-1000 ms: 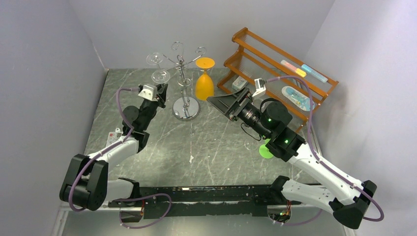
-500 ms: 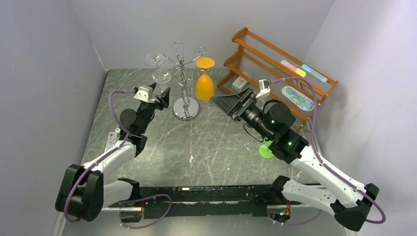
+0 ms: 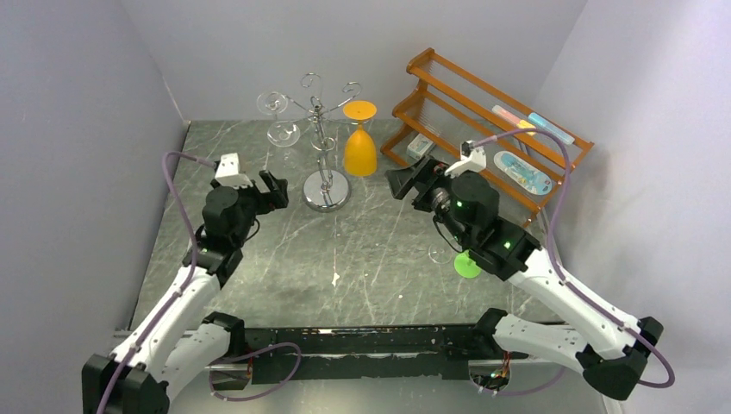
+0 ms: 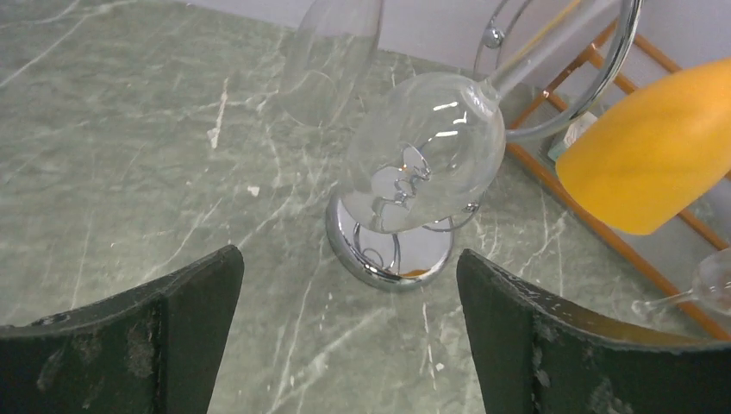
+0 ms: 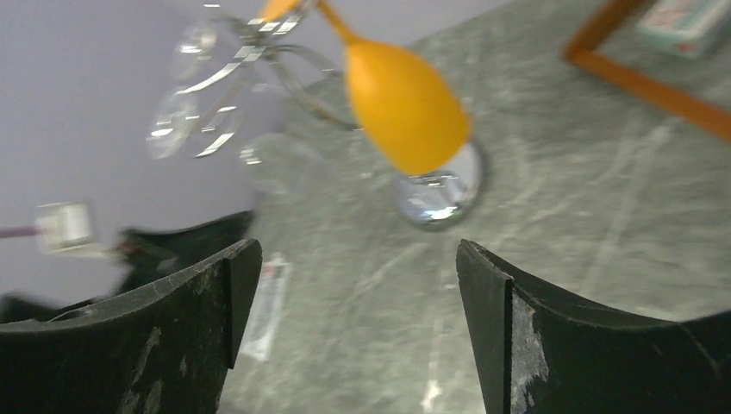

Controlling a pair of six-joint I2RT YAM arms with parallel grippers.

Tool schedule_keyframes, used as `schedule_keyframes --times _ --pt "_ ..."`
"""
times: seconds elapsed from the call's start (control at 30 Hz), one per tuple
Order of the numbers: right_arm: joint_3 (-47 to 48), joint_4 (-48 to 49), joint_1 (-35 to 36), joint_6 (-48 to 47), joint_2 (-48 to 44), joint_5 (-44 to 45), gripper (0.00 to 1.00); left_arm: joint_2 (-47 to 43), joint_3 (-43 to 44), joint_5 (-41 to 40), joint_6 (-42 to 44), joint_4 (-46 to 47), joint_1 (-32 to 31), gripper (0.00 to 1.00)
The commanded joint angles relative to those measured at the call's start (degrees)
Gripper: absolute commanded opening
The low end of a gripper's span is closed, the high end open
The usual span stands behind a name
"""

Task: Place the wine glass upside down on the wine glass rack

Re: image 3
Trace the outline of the orange plastic goblet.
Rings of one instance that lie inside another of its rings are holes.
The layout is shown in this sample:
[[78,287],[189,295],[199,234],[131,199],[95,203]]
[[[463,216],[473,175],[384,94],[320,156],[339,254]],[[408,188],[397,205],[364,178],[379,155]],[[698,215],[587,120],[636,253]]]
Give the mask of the orange plastic goblet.
[[376,172],[378,153],[375,142],[365,130],[365,123],[377,114],[374,103],[357,100],[343,107],[344,115],[356,122],[356,129],[350,134],[344,148],[343,166],[353,176],[365,177]]

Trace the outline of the clear glass front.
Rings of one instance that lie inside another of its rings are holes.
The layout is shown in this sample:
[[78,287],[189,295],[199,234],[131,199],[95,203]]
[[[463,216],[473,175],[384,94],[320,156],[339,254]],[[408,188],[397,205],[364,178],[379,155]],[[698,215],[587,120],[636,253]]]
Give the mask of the clear glass front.
[[450,247],[442,245],[430,245],[428,248],[428,258],[435,264],[444,265],[453,260],[455,252]]

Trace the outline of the clear wine glass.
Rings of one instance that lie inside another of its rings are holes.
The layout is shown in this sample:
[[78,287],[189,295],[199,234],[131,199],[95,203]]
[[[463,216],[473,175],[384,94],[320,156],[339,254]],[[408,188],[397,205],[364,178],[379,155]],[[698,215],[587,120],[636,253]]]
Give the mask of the clear wine glass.
[[263,92],[256,100],[259,112],[266,116],[277,117],[286,111],[288,105],[289,98],[278,91]]

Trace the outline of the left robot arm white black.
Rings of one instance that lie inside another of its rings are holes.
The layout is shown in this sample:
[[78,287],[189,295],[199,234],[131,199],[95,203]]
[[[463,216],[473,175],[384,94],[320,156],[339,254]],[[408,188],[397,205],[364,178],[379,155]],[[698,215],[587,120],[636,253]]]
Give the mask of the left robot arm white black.
[[172,401],[211,362],[246,352],[243,320],[220,312],[186,330],[216,297],[242,261],[259,216],[289,204],[288,182],[259,172],[261,191],[246,175],[216,177],[202,208],[202,225],[178,274],[143,322],[107,356],[82,369],[85,413],[166,413]]

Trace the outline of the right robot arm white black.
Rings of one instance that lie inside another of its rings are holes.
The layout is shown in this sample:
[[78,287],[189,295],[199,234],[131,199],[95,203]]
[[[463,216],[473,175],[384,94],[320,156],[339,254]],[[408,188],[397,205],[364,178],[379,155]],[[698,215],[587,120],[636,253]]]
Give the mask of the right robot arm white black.
[[629,315],[555,266],[548,248],[500,216],[500,194],[480,173],[451,178],[445,163],[426,156],[384,176],[395,199],[414,190],[414,209],[444,226],[480,271],[523,290],[565,322],[565,327],[532,323],[489,308],[472,328],[479,354],[536,356],[581,374],[605,397],[628,399],[663,333],[657,319]]

